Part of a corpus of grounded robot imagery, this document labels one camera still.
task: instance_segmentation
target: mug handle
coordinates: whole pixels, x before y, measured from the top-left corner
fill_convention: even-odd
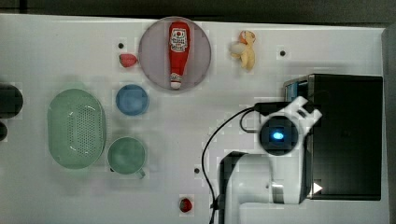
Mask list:
[[[143,171],[143,169],[140,169],[137,173],[137,176],[139,176],[139,179],[143,179],[145,177],[146,173]]]

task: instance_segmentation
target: green basket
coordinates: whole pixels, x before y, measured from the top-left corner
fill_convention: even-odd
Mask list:
[[[99,159],[106,144],[106,117],[99,101],[86,91],[59,93],[48,111],[49,152],[68,169],[82,169]]]

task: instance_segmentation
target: white table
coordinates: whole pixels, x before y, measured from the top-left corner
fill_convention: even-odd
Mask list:
[[[282,84],[314,72],[382,75],[380,28],[197,22],[212,45],[207,78],[177,94],[154,87],[139,66],[122,68],[118,42],[137,53],[141,35],[154,21],[109,18],[0,15],[0,81],[22,89],[25,104],[0,142],[1,223],[208,223],[210,195],[196,175],[209,134],[242,108],[282,96]],[[229,56],[241,30],[257,36],[251,74]],[[287,52],[280,57],[281,50]],[[72,81],[82,81],[98,97],[107,116],[107,144],[100,160],[83,171],[67,171],[50,156],[47,108]],[[150,107],[126,118],[115,106],[124,84],[148,90]],[[209,149],[209,175],[228,152],[262,153],[236,119]],[[119,136],[148,145],[147,178],[109,172],[108,146]],[[242,223],[389,223],[388,178],[383,149],[382,200],[305,200],[300,205],[246,204]],[[193,196],[194,210],[183,217],[179,196]]]

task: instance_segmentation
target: green cup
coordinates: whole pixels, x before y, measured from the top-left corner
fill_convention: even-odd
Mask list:
[[[119,174],[137,174],[140,179],[146,175],[142,169],[146,161],[146,150],[141,142],[132,137],[122,137],[113,142],[107,160],[111,169]]]

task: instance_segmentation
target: round plate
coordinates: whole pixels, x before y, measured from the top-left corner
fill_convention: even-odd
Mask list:
[[[169,64],[169,26],[174,21],[184,21],[190,27],[191,46],[180,90],[197,86],[204,80],[210,65],[211,49],[204,30],[193,21],[182,17],[167,17],[152,24],[143,34],[139,46],[139,62],[149,80],[172,90]]]

